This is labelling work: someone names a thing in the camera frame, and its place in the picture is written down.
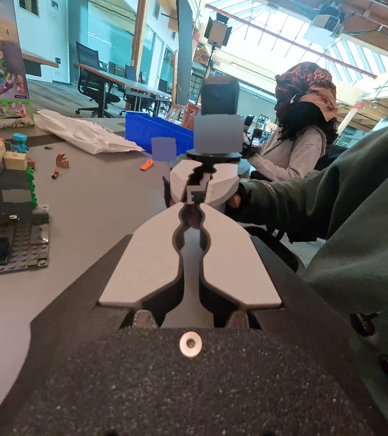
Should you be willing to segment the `white ceiling unit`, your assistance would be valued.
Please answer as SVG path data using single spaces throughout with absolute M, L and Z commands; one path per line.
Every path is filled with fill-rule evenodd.
M 323 48 L 328 47 L 342 34 L 344 16 L 336 1 L 325 3 L 312 19 L 303 38 Z

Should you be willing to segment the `orange cardboard box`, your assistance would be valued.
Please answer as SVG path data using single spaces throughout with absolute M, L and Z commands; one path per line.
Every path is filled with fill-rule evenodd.
M 201 107 L 193 102 L 189 102 L 183 111 L 183 116 L 181 120 L 181 127 L 186 128 L 190 131 L 194 129 L 194 117 L 199 115 Z

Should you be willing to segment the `wooden office desk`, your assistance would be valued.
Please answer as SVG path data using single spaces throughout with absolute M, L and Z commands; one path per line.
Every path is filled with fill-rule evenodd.
M 97 82 L 99 84 L 97 100 L 98 107 L 93 109 L 93 111 L 96 111 L 98 118 L 104 118 L 105 114 L 109 114 L 105 110 L 107 84 L 124 86 L 126 88 L 126 93 L 135 97 L 133 111 L 135 111 L 135 109 L 141 110 L 143 100 L 152 100 L 155 103 L 153 107 L 153 116 L 157 116 L 159 112 L 160 101 L 169 101 L 171 103 L 171 95 L 164 91 L 153 89 L 146 84 L 141 84 L 129 79 L 121 78 L 120 76 L 104 72 L 102 70 L 87 66 L 80 62 L 77 62 L 76 65 L 83 71 L 87 71 L 90 74 L 99 77 L 99 79 L 97 79 Z

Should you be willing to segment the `toy brick model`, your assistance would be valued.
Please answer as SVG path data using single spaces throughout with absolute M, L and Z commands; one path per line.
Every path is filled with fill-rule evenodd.
M 49 265 L 49 207 L 39 205 L 25 154 L 0 139 L 0 274 Z

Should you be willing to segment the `studio light panel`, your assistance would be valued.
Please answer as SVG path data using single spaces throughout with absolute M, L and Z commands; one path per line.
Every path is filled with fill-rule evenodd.
M 208 62 L 206 64 L 206 72 L 205 72 L 205 74 L 200 82 L 199 91 L 197 93 L 195 104 L 198 104 L 198 102 L 199 102 L 200 93 L 201 93 L 204 81 L 209 75 L 209 72 L 211 69 L 212 57 L 213 57 L 215 49 L 222 48 L 223 46 L 226 46 L 228 43 L 230 33 L 231 33 L 231 27 L 228 26 L 228 20 L 229 20 L 229 17 L 227 17 L 223 14 L 220 14 L 218 12 L 216 14 L 215 20 L 212 20 L 211 18 L 208 19 L 208 24 L 206 26 L 204 37 L 207 38 L 208 44 L 211 46 L 211 53 L 208 57 Z

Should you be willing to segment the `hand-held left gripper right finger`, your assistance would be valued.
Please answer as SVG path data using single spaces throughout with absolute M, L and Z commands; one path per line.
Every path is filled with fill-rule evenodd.
M 238 223 L 202 203 L 199 298 L 215 322 L 237 311 L 278 309 L 282 299 L 251 235 Z

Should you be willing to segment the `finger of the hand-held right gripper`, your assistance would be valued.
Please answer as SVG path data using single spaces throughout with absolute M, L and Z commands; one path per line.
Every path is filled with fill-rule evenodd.
M 187 185 L 200 185 L 203 178 L 203 164 L 194 160 L 181 160 L 170 171 L 170 192 L 175 203 L 186 203 Z
M 239 186 L 238 164 L 218 163 L 212 167 L 203 164 L 201 171 L 203 174 L 211 174 L 201 204 L 224 213 L 227 201 L 236 193 Z

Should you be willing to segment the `blue plastic bin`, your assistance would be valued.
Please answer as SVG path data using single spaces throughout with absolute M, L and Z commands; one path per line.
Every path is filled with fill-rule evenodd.
M 180 125 L 134 111 L 126 111 L 125 119 L 126 140 L 142 147 L 154 161 L 174 161 L 194 149 L 193 131 Z

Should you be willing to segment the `operator in green sweatshirt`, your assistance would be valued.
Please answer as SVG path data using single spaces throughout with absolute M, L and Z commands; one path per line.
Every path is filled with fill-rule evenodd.
M 335 164 L 337 230 L 305 272 L 313 288 L 350 323 L 351 313 L 388 309 L 388 127 L 353 146 Z M 375 335 L 355 332 L 354 355 L 376 405 L 388 419 L 388 314 L 373 319 Z

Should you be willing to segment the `grey desk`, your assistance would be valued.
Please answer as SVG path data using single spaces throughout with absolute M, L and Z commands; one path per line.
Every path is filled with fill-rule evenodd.
M 30 150 L 39 204 L 49 205 L 49 266 L 0 275 L 0 412 L 23 367 L 44 380 L 83 343 L 120 327 L 126 312 L 96 302 L 122 239 L 165 208 L 164 163 L 142 172 L 144 153 L 90 155 L 60 139 L 50 145 Z M 56 167 L 59 153 L 69 168 Z

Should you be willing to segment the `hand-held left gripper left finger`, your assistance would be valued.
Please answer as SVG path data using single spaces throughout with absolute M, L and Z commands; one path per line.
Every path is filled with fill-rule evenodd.
M 177 203 L 154 216 L 132 235 L 98 303 L 137 312 L 148 310 L 157 322 L 184 297 L 184 223 L 186 205 Z

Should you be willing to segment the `light grey toy brick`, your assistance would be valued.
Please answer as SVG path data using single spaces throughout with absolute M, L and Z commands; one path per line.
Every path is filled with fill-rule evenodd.
M 199 205 L 204 202 L 205 195 L 205 188 L 200 185 L 187 185 L 186 187 L 187 204 Z

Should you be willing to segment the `white paper bag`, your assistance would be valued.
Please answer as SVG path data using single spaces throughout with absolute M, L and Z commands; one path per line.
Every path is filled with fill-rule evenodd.
M 135 142 L 110 132 L 93 121 L 66 117 L 43 109 L 34 115 L 34 122 L 38 128 L 55 134 L 92 155 L 144 151 Z

